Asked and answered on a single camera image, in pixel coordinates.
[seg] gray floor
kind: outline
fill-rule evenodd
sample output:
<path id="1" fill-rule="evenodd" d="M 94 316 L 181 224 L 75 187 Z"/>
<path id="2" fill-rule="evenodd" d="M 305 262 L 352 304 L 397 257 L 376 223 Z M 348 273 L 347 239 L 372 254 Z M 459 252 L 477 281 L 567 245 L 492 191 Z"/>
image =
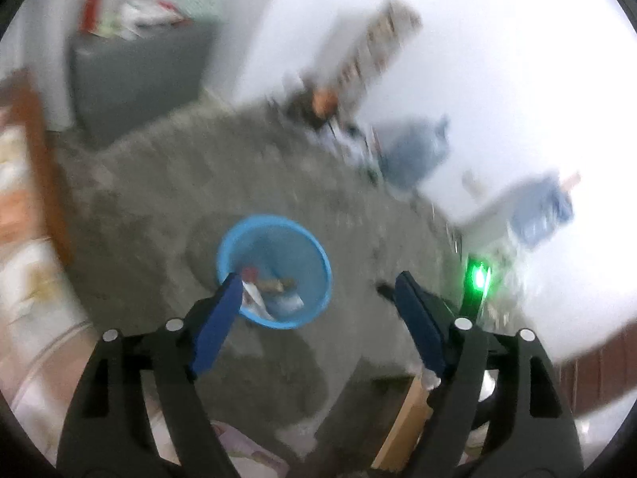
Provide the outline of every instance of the gray floor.
<path id="1" fill-rule="evenodd" d="M 69 277 L 98 329 L 151 331 L 210 295 L 218 243 L 246 215 L 308 228 L 334 273 L 327 310 L 294 331 L 239 318 L 198 390 L 211 418 L 285 458 L 292 477 L 333 476 L 375 452 L 384 434 L 369 413 L 382 394 L 371 380 L 418 369 L 375 281 L 409 269 L 434 292 L 459 289 L 431 206 L 395 201 L 267 110 L 197 104 L 100 152 L 63 133 L 58 154 L 76 250 Z"/>

